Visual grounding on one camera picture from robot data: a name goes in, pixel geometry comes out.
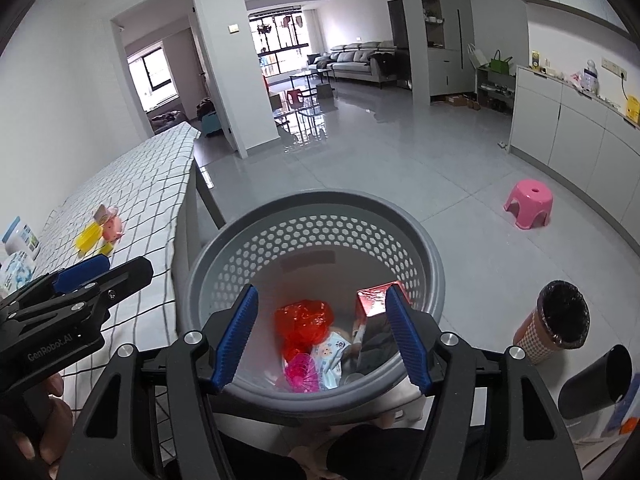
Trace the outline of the person's left hand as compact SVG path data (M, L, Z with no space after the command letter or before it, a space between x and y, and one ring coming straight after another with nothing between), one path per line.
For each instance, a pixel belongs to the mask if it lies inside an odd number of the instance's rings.
M73 413L55 373L1 399L1 478L55 479L73 431Z

